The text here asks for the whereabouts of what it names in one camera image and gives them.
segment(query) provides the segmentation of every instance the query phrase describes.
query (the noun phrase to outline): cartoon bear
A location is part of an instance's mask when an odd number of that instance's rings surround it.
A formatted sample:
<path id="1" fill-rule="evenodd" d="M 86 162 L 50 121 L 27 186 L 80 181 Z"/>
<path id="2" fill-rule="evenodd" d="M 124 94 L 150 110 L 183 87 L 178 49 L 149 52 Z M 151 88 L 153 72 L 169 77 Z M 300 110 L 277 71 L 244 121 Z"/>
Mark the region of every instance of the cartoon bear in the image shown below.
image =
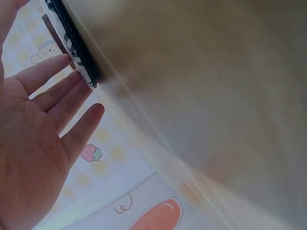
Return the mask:
<path id="1" fill-rule="evenodd" d="M 39 46 L 37 54 L 32 55 L 31 62 L 37 64 L 59 54 L 61 53 L 57 44 L 53 40 L 50 40 Z"/>

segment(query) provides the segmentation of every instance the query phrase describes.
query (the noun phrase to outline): hand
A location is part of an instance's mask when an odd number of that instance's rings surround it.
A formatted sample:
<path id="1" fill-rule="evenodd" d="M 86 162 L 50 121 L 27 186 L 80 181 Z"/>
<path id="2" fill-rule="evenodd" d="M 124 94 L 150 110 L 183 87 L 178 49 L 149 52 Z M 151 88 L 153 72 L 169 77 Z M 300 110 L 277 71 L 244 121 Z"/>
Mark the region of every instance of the hand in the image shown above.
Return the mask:
<path id="1" fill-rule="evenodd" d="M 1 55 L 17 11 L 28 1 L 0 0 Z M 95 104 L 59 138 L 91 93 L 76 71 L 28 98 L 70 62 L 60 55 L 5 79 L 0 62 L 0 229 L 27 230 L 42 220 L 104 113 Z"/>

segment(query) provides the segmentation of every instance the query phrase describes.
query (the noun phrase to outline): orange shape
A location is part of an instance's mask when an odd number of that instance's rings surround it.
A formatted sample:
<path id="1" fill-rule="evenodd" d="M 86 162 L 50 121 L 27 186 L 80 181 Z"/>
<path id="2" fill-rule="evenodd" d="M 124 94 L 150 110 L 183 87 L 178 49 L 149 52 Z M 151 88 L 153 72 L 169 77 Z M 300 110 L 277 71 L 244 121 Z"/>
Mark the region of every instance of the orange shape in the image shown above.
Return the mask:
<path id="1" fill-rule="evenodd" d="M 181 205 L 176 198 L 169 198 L 146 211 L 130 230 L 173 230 L 181 217 Z"/>

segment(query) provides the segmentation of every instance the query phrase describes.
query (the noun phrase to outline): cartoon strawberry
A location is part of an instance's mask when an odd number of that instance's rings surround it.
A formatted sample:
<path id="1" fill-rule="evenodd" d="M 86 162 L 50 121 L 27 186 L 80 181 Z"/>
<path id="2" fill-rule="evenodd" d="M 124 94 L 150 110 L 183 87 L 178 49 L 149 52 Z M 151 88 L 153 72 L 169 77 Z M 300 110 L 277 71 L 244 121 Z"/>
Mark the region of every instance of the cartoon strawberry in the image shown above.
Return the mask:
<path id="1" fill-rule="evenodd" d="M 83 149 L 81 156 L 83 159 L 89 162 L 99 161 L 102 157 L 102 153 L 99 148 L 96 148 L 94 145 L 87 145 Z"/>

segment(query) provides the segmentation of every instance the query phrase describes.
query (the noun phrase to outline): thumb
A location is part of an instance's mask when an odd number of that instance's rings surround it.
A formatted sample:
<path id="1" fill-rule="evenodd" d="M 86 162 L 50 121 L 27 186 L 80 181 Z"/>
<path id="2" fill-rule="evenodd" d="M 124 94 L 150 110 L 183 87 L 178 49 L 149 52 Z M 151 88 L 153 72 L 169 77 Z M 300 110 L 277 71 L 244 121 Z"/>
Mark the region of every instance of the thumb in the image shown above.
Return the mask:
<path id="1" fill-rule="evenodd" d="M 2 57 L 2 45 L 9 30 L 16 18 L 17 12 L 29 0 L 0 0 L 0 57 Z M 0 145 L 2 143 L 2 107 L 3 107 L 3 84 L 4 84 L 4 67 L 0 60 Z"/>

